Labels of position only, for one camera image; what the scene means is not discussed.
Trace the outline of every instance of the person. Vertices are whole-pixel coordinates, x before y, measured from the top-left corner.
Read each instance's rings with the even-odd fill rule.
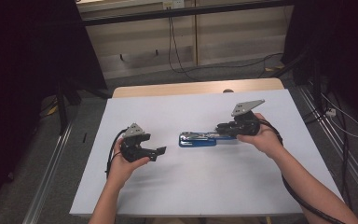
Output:
[[[261,114],[255,115],[259,119],[265,119]],[[278,140],[276,133],[273,132],[270,127],[262,124],[257,135],[239,134],[237,139],[244,143],[254,145],[259,151],[273,159],[287,183],[302,200],[343,223],[358,223],[358,218],[352,210],[342,202],[336,194],[314,178],[286,148],[284,148]],[[122,141],[123,139],[117,141],[114,147],[115,154],[120,151],[119,146]],[[117,198],[120,190],[124,187],[125,182],[130,178],[132,172],[148,162],[148,158],[127,162],[120,154],[114,157],[110,175],[107,178],[89,223],[102,224],[115,222]],[[314,215],[306,208],[302,206],[301,208],[309,223],[329,223],[321,217]]]

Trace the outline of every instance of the white cable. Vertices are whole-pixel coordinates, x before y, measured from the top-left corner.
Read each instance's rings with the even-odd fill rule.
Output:
[[[335,109],[339,110],[339,111],[342,112],[344,115],[348,116],[350,119],[352,119],[352,120],[358,125],[358,122],[357,122],[353,117],[351,117],[349,114],[347,114],[347,113],[345,113],[344,111],[342,111],[341,109],[339,109],[338,106],[334,105],[323,93],[322,93],[322,97],[323,97],[328,103],[330,103]],[[332,119],[331,116],[329,116],[329,117],[330,117],[331,122],[332,122],[334,125],[336,125],[336,127],[338,127],[342,132],[347,133],[347,134],[350,135],[350,136],[353,136],[353,137],[357,137],[357,138],[358,138],[358,135],[353,134],[353,133],[348,133],[347,131],[345,131],[344,129],[342,129],[341,127],[339,127],[339,125],[337,125],[337,124],[333,121],[333,119]]]

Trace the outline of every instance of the table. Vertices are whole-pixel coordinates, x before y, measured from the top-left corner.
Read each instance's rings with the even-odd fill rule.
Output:
[[[170,95],[164,95],[164,89]],[[247,92],[222,94],[225,89]],[[254,217],[300,213],[298,204],[284,188],[275,163],[255,147],[237,140],[216,147],[180,148],[177,144],[179,132],[212,131],[215,124],[232,119],[230,113],[239,100],[260,97],[266,102],[254,112],[263,113],[281,132],[288,150],[340,197],[289,92],[282,89],[279,79],[183,83],[115,91],[114,98],[106,105],[70,213],[83,217],[92,213],[105,181],[107,149],[119,130],[130,125],[130,120],[151,133],[151,139],[143,147],[166,146],[167,151],[156,162],[149,162],[134,172],[120,192],[119,215]]]

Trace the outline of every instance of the forearm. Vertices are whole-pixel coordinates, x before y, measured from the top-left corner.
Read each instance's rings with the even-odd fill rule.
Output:
[[[344,223],[358,223],[357,217],[330,189],[314,178],[284,147],[271,158],[277,163],[283,177],[294,192],[312,207]],[[304,209],[309,223],[324,220]]]
[[[106,182],[89,223],[115,223],[119,191],[115,184]]]

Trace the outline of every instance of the gray carpet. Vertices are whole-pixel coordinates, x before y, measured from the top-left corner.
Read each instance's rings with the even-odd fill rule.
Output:
[[[278,64],[280,56],[268,60],[266,66]],[[249,62],[236,62],[218,64],[223,66],[239,66]],[[263,71],[263,64],[249,67],[215,67],[204,68],[189,72],[188,75],[199,81],[246,79],[259,77]],[[173,71],[158,72],[154,74],[143,74],[136,77],[123,77],[107,80],[108,92],[113,92],[116,87],[149,85],[162,83],[192,82],[194,79],[186,77],[184,74],[174,73]],[[299,93],[299,89],[294,85],[289,75],[282,77],[283,85],[290,91],[297,105],[300,114],[305,115],[310,112],[304,99]],[[99,123],[105,107],[105,100],[95,98],[86,92],[81,92],[83,101],[79,106],[68,106],[69,110],[77,110],[74,126],[65,147],[60,165],[58,166],[53,183],[45,200],[43,209],[40,213],[38,223],[87,223],[85,218],[73,217],[69,215],[72,201],[76,194],[77,185],[81,179],[93,140],[98,131]],[[355,116],[348,106],[345,110]],[[39,122],[39,127],[34,135],[27,153],[19,163],[15,171],[15,179],[12,183],[5,184],[0,190],[0,223],[22,223],[31,200],[34,197],[43,173],[48,165],[52,150],[58,139],[60,128],[58,114],[43,118]],[[357,132],[354,124],[349,124],[352,132]],[[308,125],[311,136],[315,144],[320,149],[324,161],[331,171],[338,187],[341,185],[341,159],[326,138],[318,122]],[[358,139],[350,138],[351,152],[358,160]],[[348,175],[348,184],[351,193],[353,211],[358,216],[358,185],[351,175]],[[299,219],[300,215],[273,217],[272,223],[283,224],[293,223]],[[117,223],[137,224],[143,223],[142,218],[119,217]]]

